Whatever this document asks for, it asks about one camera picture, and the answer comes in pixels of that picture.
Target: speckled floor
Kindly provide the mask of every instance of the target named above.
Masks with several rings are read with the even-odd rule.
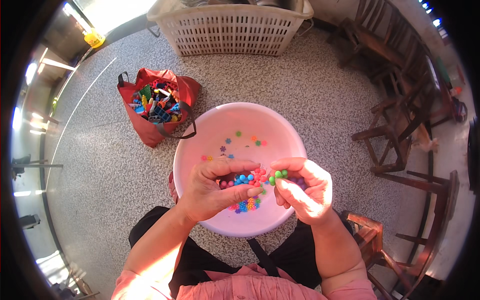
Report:
[[[47,195],[67,259],[86,272],[84,280],[101,292],[101,299],[110,299],[115,287],[130,250],[130,229],[155,205],[173,205],[167,178],[177,141],[165,140],[155,149],[143,145],[117,91],[118,75],[127,71],[134,80],[141,67],[171,69],[197,80],[202,85],[194,108],[197,116],[229,102],[253,102],[283,115],[300,134],[309,159],[332,174],[334,208],[382,222],[384,248],[399,261],[407,258],[411,243],[394,234],[417,233],[425,194],[369,172],[372,162],[364,143],[352,142],[350,136],[368,127],[369,110],[379,96],[362,73],[336,66],[335,49],[324,42],[326,37],[326,32],[313,29],[293,40],[280,57],[180,58],[163,37],[144,30],[82,63],[60,97],[55,115],[59,125],[52,124],[47,132],[46,158],[64,165],[49,173]],[[374,145],[379,149],[383,143],[379,139]],[[425,172],[426,157],[412,152],[408,169]],[[294,224],[292,216],[258,241],[271,252]],[[200,225],[191,237],[233,266],[256,262],[243,239],[220,236]],[[375,272],[382,274],[381,282],[393,284],[393,272]]]

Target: red tote bag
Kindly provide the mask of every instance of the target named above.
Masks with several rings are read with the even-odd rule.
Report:
[[[119,83],[117,88],[120,92],[120,95],[123,98],[123,105],[127,110],[130,121],[132,121],[133,128],[137,131],[138,136],[142,142],[152,148],[163,141],[166,137],[176,138],[176,139],[188,139],[197,134],[197,127],[195,125],[195,117],[192,112],[192,107],[197,101],[198,92],[200,91],[200,84],[194,79],[186,76],[176,76],[170,70],[163,71],[152,71],[149,69],[141,68],[137,74],[137,80],[135,83],[130,83],[123,80],[123,74],[127,75],[127,72],[123,72],[119,75]],[[141,90],[147,84],[157,80],[164,79],[170,82],[177,84],[179,88],[179,108],[182,112],[182,118],[178,122],[168,122],[168,123],[159,123],[153,124],[139,114],[137,114],[128,104],[132,103],[132,95],[135,92]],[[175,128],[180,124],[185,122],[187,117],[190,116],[193,122],[193,132],[181,137],[172,136],[171,133]]]

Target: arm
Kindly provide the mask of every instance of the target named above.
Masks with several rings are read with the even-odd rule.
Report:
[[[322,293],[356,279],[367,279],[357,243],[331,208],[332,179],[328,172],[302,157],[284,158],[271,164],[273,170],[287,169],[289,177],[304,177],[305,191],[295,183],[276,179],[277,204],[293,206],[300,221],[311,225],[315,260],[322,277]]]
[[[244,184],[221,190],[215,180],[231,173],[251,171],[260,164],[249,160],[219,159],[193,167],[189,185],[178,204],[167,211],[134,245],[123,270],[167,286],[180,260],[191,229],[228,206],[256,196],[263,188]]]

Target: person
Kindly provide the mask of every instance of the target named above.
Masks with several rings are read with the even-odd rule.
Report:
[[[229,158],[194,166],[178,203],[171,209],[155,207],[132,229],[132,250],[112,299],[377,299],[360,250],[331,207],[330,174],[302,157],[270,165],[303,177],[309,187],[303,191],[289,180],[275,180],[276,203],[292,206],[298,221],[270,255],[256,240],[248,241],[259,264],[231,267],[189,238],[198,221],[263,191],[249,184],[221,190],[216,180],[259,167]],[[320,283],[322,294],[313,290]]]

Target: forearm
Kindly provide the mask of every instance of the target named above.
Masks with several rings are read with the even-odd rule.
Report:
[[[168,284],[194,225],[177,206],[173,207],[137,241],[123,269]]]
[[[327,294],[355,279],[367,279],[360,249],[332,209],[322,224],[312,226],[312,233],[322,293]]]

